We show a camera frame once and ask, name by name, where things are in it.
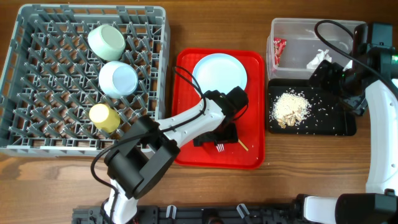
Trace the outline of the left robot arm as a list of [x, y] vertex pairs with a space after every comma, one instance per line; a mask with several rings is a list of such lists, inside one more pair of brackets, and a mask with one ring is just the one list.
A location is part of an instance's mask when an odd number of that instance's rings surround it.
[[103, 223], [132, 221], [138, 200], [160, 181], [182, 146], [229, 125], [248, 107], [248, 95], [239, 86], [227, 94], [202, 92], [191, 73], [183, 80], [199, 93], [197, 105], [167, 119], [140, 117], [121, 140], [103, 149], [91, 162], [94, 179], [111, 189], [100, 211]]

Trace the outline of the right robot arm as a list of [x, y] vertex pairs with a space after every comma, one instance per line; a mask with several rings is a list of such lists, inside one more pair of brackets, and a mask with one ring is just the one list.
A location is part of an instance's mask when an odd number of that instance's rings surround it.
[[304, 223], [397, 223], [397, 51], [392, 45], [392, 25], [370, 22], [357, 26], [349, 35], [353, 51], [345, 53], [315, 35], [329, 48], [352, 61], [345, 70], [323, 60], [309, 84], [337, 96], [352, 109], [362, 96], [371, 119], [371, 164], [366, 191], [342, 194], [338, 198], [299, 194], [284, 219]]

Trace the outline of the red snack wrapper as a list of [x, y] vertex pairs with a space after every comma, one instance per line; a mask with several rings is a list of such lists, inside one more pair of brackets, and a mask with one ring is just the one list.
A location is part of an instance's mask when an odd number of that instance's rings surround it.
[[287, 45], [287, 41], [285, 39], [274, 37], [274, 61], [275, 65], [278, 66], [280, 63], [280, 58], [282, 53]]

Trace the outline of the white tissue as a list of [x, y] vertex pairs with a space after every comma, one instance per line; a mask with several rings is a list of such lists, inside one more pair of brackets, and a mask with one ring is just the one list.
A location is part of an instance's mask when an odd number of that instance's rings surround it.
[[315, 70], [319, 66], [319, 64], [324, 60], [332, 62], [332, 57], [329, 56], [328, 53], [329, 53], [328, 49], [326, 50], [318, 49], [318, 53], [316, 54], [316, 56], [309, 63], [307, 63], [307, 69]]

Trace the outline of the white plastic fork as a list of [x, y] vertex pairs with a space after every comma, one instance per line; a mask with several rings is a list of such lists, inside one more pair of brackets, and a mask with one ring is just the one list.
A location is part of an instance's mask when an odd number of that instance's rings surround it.
[[217, 148], [218, 152], [223, 152], [224, 151], [224, 144], [217, 144], [216, 148]]

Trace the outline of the green bowl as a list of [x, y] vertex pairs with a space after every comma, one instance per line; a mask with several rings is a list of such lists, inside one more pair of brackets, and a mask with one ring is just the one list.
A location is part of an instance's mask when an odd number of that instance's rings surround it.
[[107, 61], [119, 60], [126, 47], [122, 33], [107, 24], [93, 29], [88, 34], [88, 44], [98, 57]]

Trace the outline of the light blue bowl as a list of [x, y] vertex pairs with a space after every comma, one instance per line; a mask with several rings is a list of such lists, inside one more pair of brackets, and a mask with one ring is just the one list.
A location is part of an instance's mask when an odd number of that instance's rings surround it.
[[120, 99], [135, 92], [138, 86], [136, 71], [118, 61], [106, 63], [99, 72], [99, 87], [110, 98]]

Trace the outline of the yellow cup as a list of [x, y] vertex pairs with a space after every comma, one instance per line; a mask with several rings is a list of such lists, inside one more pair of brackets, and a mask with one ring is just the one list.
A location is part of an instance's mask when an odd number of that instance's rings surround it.
[[118, 113], [106, 104], [96, 104], [89, 110], [89, 118], [97, 129], [112, 133], [120, 125]]

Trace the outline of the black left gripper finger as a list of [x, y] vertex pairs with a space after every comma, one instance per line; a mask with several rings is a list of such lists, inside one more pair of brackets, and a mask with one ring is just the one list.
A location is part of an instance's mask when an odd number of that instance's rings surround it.
[[234, 123], [229, 123], [225, 127], [215, 131], [215, 144], [229, 144], [238, 142], [238, 132]]
[[193, 139], [195, 147], [200, 147], [206, 142], [212, 142], [214, 145], [217, 145], [217, 135], [213, 132], [207, 132]]

